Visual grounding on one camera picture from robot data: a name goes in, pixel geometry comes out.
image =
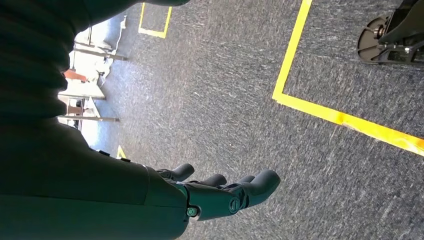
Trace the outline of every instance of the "gray carpet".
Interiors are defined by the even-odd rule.
[[[284,92],[424,138],[421,69],[355,55],[361,28],[400,2],[314,0]],[[192,222],[182,240],[424,239],[422,157],[272,100],[300,4],[192,0],[173,8],[166,39],[139,34],[141,4],[130,8],[118,51],[129,61],[113,64],[99,103],[120,122],[99,123],[93,147],[158,169],[191,163],[192,179],[280,174],[266,203]],[[160,30],[167,8],[147,7],[143,27]]]

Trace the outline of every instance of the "screw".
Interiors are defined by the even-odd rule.
[[[189,207],[187,208],[187,216],[189,217],[195,217],[198,214],[198,210],[195,207]]]
[[[230,201],[229,201],[229,212],[232,214],[235,214],[239,211],[240,209],[240,199],[238,197],[233,197]]]

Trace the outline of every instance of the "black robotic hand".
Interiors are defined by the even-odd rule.
[[[220,174],[203,181],[182,182],[194,171],[193,166],[188,163],[174,170],[157,170],[167,182],[185,194],[186,214],[197,221],[231,216],[240,210],[258,205],[268,199],[281,181],[275,171],[265,170],[256,177],[245,176],[229,185],[225,185],[227,180]]]

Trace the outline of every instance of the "robotic arm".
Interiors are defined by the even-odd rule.
[[[175,239],[190,218],[234,215],[279,185],[271,170],[229,185],[219,174],[184,182],[189,164],[154,170],[116,159],[58,123],[75,35],[136,2],[0,0],[0,239]]]

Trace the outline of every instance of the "yellow floor marking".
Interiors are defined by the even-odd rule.
[[[302,1],[272,98],[281,105],[327,120],[334,124],[346,126],[377,140],[424,157],[424,139],[283,93],[284,85],[289,76],[289,71],[311,4],[312,0]]]
[[[124,158],[126,159],[127,156],[125,156],[124,150],[122,150],[121,145],[118,146],[118,154],[116,156],[117,158]]]
[[[142,4],[142,7],[141,7],[140,24],[138,26],[138,33],[140,33],[140,34],[147,34],[147,35],[150,35],[150,36],[154,36],[154,37],[158,37],[158,38],[163,38],[163,39],[166,38],[167,37],[167,32],[168,32],[168,26],[170,24],[170,19],[171,19],[172,7],[170,6],[168,8],[168,15],[166,17],[165,29],[163,31],[154,31],[154,30],[149,30],[149,29],[142,28],[143,15],[145,13],[145,6],[146,6],[146,4],[143,3]]]

